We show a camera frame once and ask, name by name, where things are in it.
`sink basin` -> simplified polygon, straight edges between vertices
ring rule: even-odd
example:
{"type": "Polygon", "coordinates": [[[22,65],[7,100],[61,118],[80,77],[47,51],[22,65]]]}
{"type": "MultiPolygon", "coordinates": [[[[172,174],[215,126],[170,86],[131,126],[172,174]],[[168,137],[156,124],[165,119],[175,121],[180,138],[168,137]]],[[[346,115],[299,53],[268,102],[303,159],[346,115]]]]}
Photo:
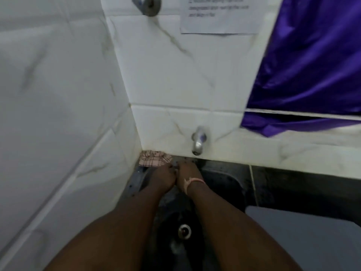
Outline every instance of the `sink basin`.
{"type": "MultiPolygon", "coordinates": [[[[174,157],[174,161],[183,159],[174,157]]],[[[206,184],[223,199],[245,211],[245,192],[237,175],[244,165],[194,160],[206,184]]],[[[145,188],[155,168],[138,167],[122,197],[145,188]]],[[[142,270],[220,270],[193,202],[177,187],[163,196],[154,219],[142,270]]]]}

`tiled wall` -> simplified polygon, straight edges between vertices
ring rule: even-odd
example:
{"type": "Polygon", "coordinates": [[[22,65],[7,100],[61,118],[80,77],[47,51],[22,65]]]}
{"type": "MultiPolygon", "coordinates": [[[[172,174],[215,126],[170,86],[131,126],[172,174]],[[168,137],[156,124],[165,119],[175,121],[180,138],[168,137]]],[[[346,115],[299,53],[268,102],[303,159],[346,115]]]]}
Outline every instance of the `tiled wall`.
{"type": "Polygon", "coordinates": [[[141,150],[100,0],[0,0],[0,269],[42,270],[141,150]]]}
{"type": "Polygon", "coordinates": [[[282,0],[268,0],[257,35],[179,31],[179,1],[140,15],[131,0],[101,0],[143,149],[192,156],[207,130],[204,159],[361,178],[360,126],[264,138],[239,125],[282,0]]]}

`forearm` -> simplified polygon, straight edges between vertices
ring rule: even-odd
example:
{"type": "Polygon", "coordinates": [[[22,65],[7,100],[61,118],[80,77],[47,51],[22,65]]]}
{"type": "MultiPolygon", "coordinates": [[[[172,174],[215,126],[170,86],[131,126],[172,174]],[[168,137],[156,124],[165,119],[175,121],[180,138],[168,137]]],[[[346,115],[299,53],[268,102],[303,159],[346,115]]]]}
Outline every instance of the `forearm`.
{"type": "Polygon", "coordinates": [[[204,183],[192,182],[188,195],[222,270],[301,270],[264,229],[204,183]]]}
{"type": "Polygon", "coordinates": [[[74,267],[139,270],[163,192],[149,186],[80,232],[47,270],[74,267]]]}

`pink bracelet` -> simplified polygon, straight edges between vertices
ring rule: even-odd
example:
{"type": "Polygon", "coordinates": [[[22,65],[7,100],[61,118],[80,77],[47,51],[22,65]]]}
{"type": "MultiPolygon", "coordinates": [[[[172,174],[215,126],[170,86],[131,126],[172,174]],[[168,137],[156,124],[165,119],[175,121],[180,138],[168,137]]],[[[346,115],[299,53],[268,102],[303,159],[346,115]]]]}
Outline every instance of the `pink bracelet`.
{"type": "Polygon", "coordinates": [[[187,194],[188,186],[191,184],[191,182],[195,182],[195,181],[202,182],[202,183],[206,184],[202,179],[198,179],[198,178],[189,177],[189,180],[184,179],[184,193],[186,195],[188,195],[187,194]]]}

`person's left hand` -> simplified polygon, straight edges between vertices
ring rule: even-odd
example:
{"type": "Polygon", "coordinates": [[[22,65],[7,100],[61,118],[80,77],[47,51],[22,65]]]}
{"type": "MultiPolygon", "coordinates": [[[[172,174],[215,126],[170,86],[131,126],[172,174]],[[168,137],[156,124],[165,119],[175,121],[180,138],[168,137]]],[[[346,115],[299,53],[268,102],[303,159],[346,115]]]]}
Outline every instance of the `person's left hand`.
{"type": "Polygon", "coordinates": [[[162,194],[167,193],[176,181],[175,169],[171,163],[158,167],[152,174],[149,185],[155,187],[162,194]]]}

